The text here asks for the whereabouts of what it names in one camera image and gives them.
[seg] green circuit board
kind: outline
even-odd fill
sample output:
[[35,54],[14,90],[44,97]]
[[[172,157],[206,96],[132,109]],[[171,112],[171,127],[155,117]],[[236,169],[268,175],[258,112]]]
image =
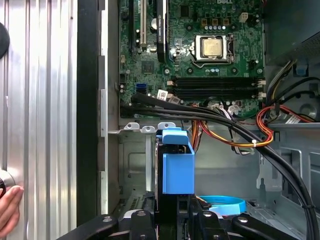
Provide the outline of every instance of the green circuit board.
[[[120,15],[130,10],[130,1],[120,0]],[[260,18],[254,24],[240,22],[240,15],[248,13],[260,16],[260,0],[170,0],[168,8],[169,53],[166,63],[160,63],[157,55],[157,33],[151,31],[155,17],[155,0],[147,0],[147,47],[130,51],[130,24],[120,18],[120,102],[130,103],[136,92],[136,84],[147,84],[147,94],[157,96],[158,90],[167,89],[172,77],[255,77],[263,78],[263,26]],[[141,29],[141,0],[133,0],[134,34]],[[197,35],[226,35],[234,38],[234,62],[231,64],[192,64],[190,47]],[[255,60],[254,67],[249,62]],[[185,104],[197,101],[185,101]],[[240,117],[247,117],[259,110],[256,99],[239,99]]]

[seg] screw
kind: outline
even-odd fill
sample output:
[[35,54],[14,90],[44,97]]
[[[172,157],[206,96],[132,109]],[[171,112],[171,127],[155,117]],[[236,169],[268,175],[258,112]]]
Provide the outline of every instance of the screw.
[[106,216],[102,221],[105,222],[105,223],[108,223],[108,222],[112,221],[112,218],[109,217],[109,216]]
[[209,211],[204,211],[204,212],[203,212],[203,215],[206,216],[206,217],[211,217],[211,216],[212,216],[212,213],[209,212]]
[[146,214],[143,212],[143,211],[140,211],[140,212],[138,212],[138,214],[137,214],[139,217],[143,217],[143,216],[145,216]]
[[241,223],[244,223],[244,224],[248,222],[248,219],[246,219],[245,217],[242,217],[242,216],[238,217],[238,220],[239,220]]

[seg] cable tie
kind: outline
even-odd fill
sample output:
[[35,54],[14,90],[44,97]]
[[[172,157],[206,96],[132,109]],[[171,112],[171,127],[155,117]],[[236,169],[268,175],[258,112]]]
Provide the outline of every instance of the cable tie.
[[314,209],[314,208],[316,208],[315,205],[307,205],[307,206],[302,205],[301,207],[302,207],[303,209]]
[[256,146],[257,146],[257,140],[253,139],[251,142],[253,143],[253,148],[256,148]]

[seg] blue sata port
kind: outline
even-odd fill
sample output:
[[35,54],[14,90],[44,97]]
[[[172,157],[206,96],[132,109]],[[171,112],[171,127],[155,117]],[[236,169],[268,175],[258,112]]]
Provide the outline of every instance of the blue sata port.
[[147,84],[146,83],[137,83],[135,85],[135,91],[141,94],[147,94]]
[[136,89],[146,89],[147,88],[147,84],[146,83],[137,83],[135,85]]

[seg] black ram slot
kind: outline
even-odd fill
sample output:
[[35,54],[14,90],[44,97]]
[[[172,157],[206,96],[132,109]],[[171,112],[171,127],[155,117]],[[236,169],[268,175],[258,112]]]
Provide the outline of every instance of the black ram slot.
[[175,89],[173,92],[182,100],[204,100],[212,96],[226,100],[252,99],[258,94],[252,89]]
[[128,0],[129,1],[129,52],[132,56],[134,50],[135,50],[135,2],[134,0]]
[[256,88],[257,79],[253,77],[192,77],[175,78],[173,81],[179,89],[189,88]]
[[252,99],[258,95],[253,77],[191,77],[173,79],[173,94],[182,100],[203,100],[221,97],[227,100]]
[[157,20],[156,20],[156,48],[158,61],[166,63],[166,44],[167,44],[167,0],[157,0]]

